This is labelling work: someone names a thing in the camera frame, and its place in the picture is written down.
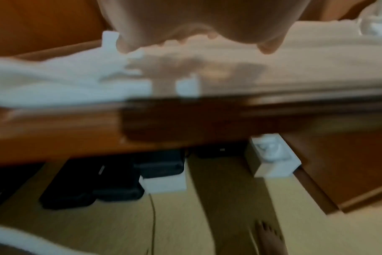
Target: bare skin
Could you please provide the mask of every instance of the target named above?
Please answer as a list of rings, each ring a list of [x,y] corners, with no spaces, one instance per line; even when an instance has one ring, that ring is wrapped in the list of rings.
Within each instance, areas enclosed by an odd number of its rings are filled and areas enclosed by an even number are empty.
[[[265,222],[256,225],[260,255],[288,255],[283,238]]]
[[[310,0],[98,0],[123,53],[196,34],[275,52]]]

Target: human foot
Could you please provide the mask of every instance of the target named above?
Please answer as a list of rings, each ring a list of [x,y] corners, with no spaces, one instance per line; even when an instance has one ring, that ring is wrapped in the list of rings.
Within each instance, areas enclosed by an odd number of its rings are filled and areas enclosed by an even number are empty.
[[[260,255],[288,255],[283,237],[265,222],[256,223]]]

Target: black cable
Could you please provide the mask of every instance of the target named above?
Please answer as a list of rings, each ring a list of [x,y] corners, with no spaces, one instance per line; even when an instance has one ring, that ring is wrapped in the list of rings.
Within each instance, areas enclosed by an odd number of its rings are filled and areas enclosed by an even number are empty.
[[[151,255],[154,255],[154,237],[156,233],[156,209],[154,208],[154,203],[153,203],[151,194],[149,194],[149,199],[150,199],[150,204],[152,205],[152,212],[153,212]]]

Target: beige carpet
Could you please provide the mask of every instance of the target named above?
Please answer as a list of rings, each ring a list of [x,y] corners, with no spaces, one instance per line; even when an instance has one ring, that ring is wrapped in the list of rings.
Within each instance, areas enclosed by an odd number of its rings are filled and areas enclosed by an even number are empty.
[[[49,163],[0,206],[0,224],[103,255],[152,254],[148,196],[50,211],[38,198],[61,163]],[[186,192],[153,195],[155,255],[254,254],[256,219],[282,229],[291,255],[382,255],[382,204],[325,216],[294,178],[253,179],[242,158],[191,157]],[[0,246],[0,254],[24,254]]]

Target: floor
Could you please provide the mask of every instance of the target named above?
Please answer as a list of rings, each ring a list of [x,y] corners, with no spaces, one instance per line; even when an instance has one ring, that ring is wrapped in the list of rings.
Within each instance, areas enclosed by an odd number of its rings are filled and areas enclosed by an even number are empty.
[[[242,158],[188,159],[186,192],[49,211],[38,197],[63,163],[47,164],[0,206],[0,224],[103,255],[255,254],[256,219],[280,229],[291,255],[382,255],[382,203],[326,216],[292,176],[254,179]],[[25,254],[1,247],[0,254]]]

